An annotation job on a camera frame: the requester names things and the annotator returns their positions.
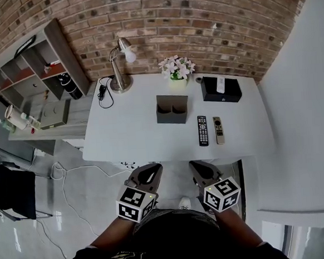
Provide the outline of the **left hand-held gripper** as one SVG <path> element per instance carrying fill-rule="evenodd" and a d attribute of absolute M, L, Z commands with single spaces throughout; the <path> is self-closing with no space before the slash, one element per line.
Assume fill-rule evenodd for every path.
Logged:
<path fill-rule="evenodd" d="M 117 215 L 135 223 L 141 222 L 155 207 L 162 172 L 163 166 L 159 163 L 133 170 L 117 196 Z"/>

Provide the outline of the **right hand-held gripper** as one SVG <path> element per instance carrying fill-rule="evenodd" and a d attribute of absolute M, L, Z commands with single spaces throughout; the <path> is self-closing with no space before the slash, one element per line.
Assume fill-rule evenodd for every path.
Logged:
<path fill-rule="evenodd" d="M 225 177 L 215 165 L 202 160 L 190 161 L 189 167 L 205 210 L 209 207 L 221 213 L 238 203 L 241 187 L 232 176 Z"/>

